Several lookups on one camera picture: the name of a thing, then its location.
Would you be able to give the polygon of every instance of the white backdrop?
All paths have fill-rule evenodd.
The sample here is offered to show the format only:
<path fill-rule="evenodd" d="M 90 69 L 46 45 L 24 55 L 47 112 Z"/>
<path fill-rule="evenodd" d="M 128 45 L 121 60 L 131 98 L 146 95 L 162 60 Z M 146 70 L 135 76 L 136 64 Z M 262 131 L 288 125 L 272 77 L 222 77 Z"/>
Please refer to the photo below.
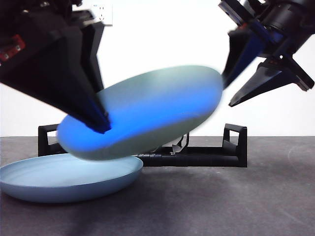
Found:
<path fill-rule="evenodd" d="M 113 27 L 106 27 L 98 52 L 106 87 L 150 70 L 200 64 L 222 72 L 234 23 L 219 0 L 115 0 Z M 82 8 L 93 4 L 85 1 Z M 315 78 L 315 38 L 295 55 Z M 221 136 L 225 123 L 248 127 L 250 136 L 315 135 L 315 89 L 297 85 L 262 94 L 234 108 L 228 103 L 255 72 L 257 59 L 223 93 L 216 112 L 193 136 Z M 39 125 L 61 122 L 65 114 L 1 85 L 1 136 L 36 136 Z"/>

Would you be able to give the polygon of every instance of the blue plate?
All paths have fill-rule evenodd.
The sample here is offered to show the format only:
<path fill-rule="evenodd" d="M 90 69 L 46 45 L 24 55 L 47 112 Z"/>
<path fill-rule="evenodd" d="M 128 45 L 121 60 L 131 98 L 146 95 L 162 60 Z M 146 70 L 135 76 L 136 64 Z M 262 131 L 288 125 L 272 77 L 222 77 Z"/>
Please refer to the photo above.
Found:
<path fill-rule="evenodd" d="M 177 66 L 141 74 L 98 93 L 111 130 L 99 134 L 66 116 L 62 147 L 76 157 L 103 160 L 155 149 L 204 122 L 222 94 L 221 75 L 205 66 Z"/>
<path fill-rule="evenodd" d="M 77 202 L 123 189 L 137 178 L 142 166 L 134 156 L 95 162 L 57 154 L 2 167 L 0 184 L 3 192 L 25 201 Z"/>

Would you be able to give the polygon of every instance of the black plastic stand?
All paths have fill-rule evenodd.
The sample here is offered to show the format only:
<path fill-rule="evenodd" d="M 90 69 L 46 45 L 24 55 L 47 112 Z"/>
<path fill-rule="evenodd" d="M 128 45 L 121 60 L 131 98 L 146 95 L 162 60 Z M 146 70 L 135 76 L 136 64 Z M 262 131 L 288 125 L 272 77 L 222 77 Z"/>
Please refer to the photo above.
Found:
<path fill-rule="evenodd" d="M 57 124 L 38 127 L 38 156 L 66 153 L 59 143 L 48 144 L 48 132 L 56 131 Z M 239 133 L 238 144 L 230 142 L 230 131 Z M 144 166 L 222 166 L 247 167 L 247 128 L 226 124 L 222 147 L 182 146 L 184 136 L 176 145 L 158 147 L 147 154 L 137 154 Z"/>

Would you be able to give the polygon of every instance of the plate rim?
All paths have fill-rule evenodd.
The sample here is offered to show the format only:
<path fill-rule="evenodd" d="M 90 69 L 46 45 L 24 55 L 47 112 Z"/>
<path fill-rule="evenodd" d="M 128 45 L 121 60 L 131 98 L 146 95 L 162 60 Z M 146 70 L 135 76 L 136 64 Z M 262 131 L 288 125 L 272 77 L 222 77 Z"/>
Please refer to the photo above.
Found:
<path fill-rule="evenodd" d="M 2 171 L 2 169 L 7 168 L 8 166 L 10 166 L 12 164 L 16 164 L 16 163 L 19 163 L 19 162 L 28 161 L 28 160 L 32 160 L 32 159 L 37 159 L 37 158 L 41 158 L 41 157 L 49 157 L 49 156 L 51 157 L 51 156 L 61 156 L 61 155 L 70 155 L 72 157 L 75 157 L 75 156 L 73 156 L 70 153 L 59 153 L 59 154 L 53 154 L 53 155 L 31 157 L 31 158 L 15 161 L 15 162 L 6 164 L 4 166 L 1 166 L 0 167 L 0 184 L 6 184 L 6 185 L 15 186 L 15 187 L 21 187 L 21 188 L 73 188 L 73 187 L 77 187 L 77 186 L 84 186 L 84 185 L 91 185 L 91 184 L 96 184 L 96 183 L 103 183 L 103 182 L 119 179 L 119 178 L 122 178 L 122 177 L 126 177 L 126 176 L 129 176 L 129 175 L 132 175 L 134 173 L 139 172 L 142 169 L 142 167 L 143 167 L 143 161 L 140 158 L 138 158 L 138 157 L 136 157 L 134 155 L 126 156 L 126 157 L 133 157 L 137 161 L 140 161 L 139 163 L 141 163 L 141 164 L 139 165 L 139 167 L 137 168 L 136 171 L 133 171 L 133 172 L 127 174 L 127 175 L 119 176 L 119 177 L 112 178 L 112 179 L 101 180 L 101 181 L 96 181 L 96 182 L 89 182 L 89 183 L 82 183 L 82 184 L 74 184 L 74 185 L 68 185 L 68 186 L 31 186 L 31 185 L 11 184 L 11 183 L 8 183 L 7 181 L 3 181 L 2 178 L 1 178 L 1 171 Z M 85 160 L 85 159 L 81 159 L 81 158 L 77 158 L 77 159 L 82 160 L 82 161 L 92 161 L 92 160 Z"/>

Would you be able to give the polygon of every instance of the electrical outlet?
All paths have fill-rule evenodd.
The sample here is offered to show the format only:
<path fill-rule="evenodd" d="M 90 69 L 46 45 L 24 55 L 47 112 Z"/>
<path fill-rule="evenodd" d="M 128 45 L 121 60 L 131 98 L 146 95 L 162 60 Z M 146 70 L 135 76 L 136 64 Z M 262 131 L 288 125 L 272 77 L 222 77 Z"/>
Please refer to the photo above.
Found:
<path fill-rule="evenodd" d="M 106 26 L 113 25 L 113 5 L 109 0 L 95 1 L 93 0 L 91 10 L 95 16 L 95 20 L 103 21 Z"/>
<path fill-rule="evenodd" d="M 80 7 L 73 10 L 89 9 L 95 21 L 102 21 L 105 26 L 113 26 L 113 4 L 111 0 L 85 0 Z"/>

